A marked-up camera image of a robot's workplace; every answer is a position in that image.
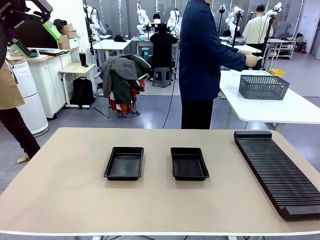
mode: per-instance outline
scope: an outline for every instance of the cardboard box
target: cardboard box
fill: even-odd
[[[69,42],[68,35],[67,34],[61,35],[57,42],[58,44]]]
[[[72,32],[73,30],[74,30],[74,28],[73,28],[72,24],[69,23],[69,24],[63,26],[61,32],[62,33],[68,33],[68,32]]]
[[[78,38],[72,38],[69,39],[69,45],[70,45],[70,49],[75,49],[79,47],[79,41]]]
[[[64,43],[58,44],[60,50],[69,50],[70,49],[70,44],[68,41]]]
[[[77,31],[69,31],[69,32],[67,32],[67,35],[68,35],[69,39],[74,39],[78,36]]]

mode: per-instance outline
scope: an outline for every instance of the chair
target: chair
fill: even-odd
[[[153,74],[153,83],[152,86],[155,84],[161,84],[161,87],[164,89],[167,85],[171,85],[171,72],[170,67],[155,67],[154,74]]]
[[[97,85],[97,88],[96,88],[96,94],[95,94],[95,101],[94,101],[94,104],[93,104],[93,107],[95,110],[97,110],[99,113],[103,114],[104,116],[106,116],[107,118],[110,117],[110,102],[109,102],[109,98],[108,98],[108,115],[106,115],[102,110],[99,110],[97,107],[96,107],[96,103],[97,103],[97,100],[98,100],[98,97],[99,97],[99,90],[100,89],[104,89],[103,87],[103,83],[98,83]]]

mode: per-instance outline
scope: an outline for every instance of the shoe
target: shoe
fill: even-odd
[[[16,162],[18,164],[20,164],[20,163],[23,163],[23,162],[29,161],[29,160],[30,160],[30,158],[29,158],[28,154],[23,153],[23,157],[19,158]]]

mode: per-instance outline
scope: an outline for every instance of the floor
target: floor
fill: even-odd
[[[320,97],[319,67],[320,60],[314,55],[294,52],[291,60],[274,60],[271,68],[285,71],[284,80],[299,95]]]
[[[294,54],[292,60],[275,61],[272,68],[282,69],[287,74],[285,80],[291,83],[290,88],[305,96],[309,101],[320,107],[320,88],[318,83],[320,61],[307,54]],[[62,109],[57,114],[56,120],[49,121],[49,131],[37,137],[38,143],[43,146],[52,134],[61,127],[80,128],[154,128],[161,129],[164,126],[168,108],[171,109],[165,123],[165,129],[179,129],[181,125],[181,100],[179,81],[167,88],[152,87],[152,83],[146,81],[147,91],[137,97],[136,109],[141,116],[135,118],[118,118],[111,112],[109,118],[104,117],[95,109]],[[106,99],[99,98],[97,106],[107,111]],[[228,103],[218,97],[214,101],[211,129],[223,129],[227,118]],[[235,115],[231,119],[231,129],[268,129],[265,124],[251,122],[246,124]],[[320,172],[320,125],[287,124],[283,132],[284,137]],[[0,194],[6,189],[14,177],[22,170],[26,163],[17,164],[16,160],[23,154],[19,144],[0,123]],[[319,235],[266,237],[266,240],[318,240]],[[182,236],[157,236],[156,240],[183,240]],[[72,240],[72,237],[42,237],[42,236],[18,236],[0,234],[0,240]],[[91,237],[81,237],[82,240],[90,240]],[[118,240],[141,240],[142,238],[128,236]],[[224,236],[190,236],[187,240],[226,240]]]

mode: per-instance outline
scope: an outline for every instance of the person's hand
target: person's hand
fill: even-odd
[[[238,54],[244,54],[244,55],[252,55],[252,53],[248,50],[242,50],[242,49],[239,49]]]
[[[253,68],[257,65],[258,58],[255,55],[246,55],[245,65],[249,68]]]

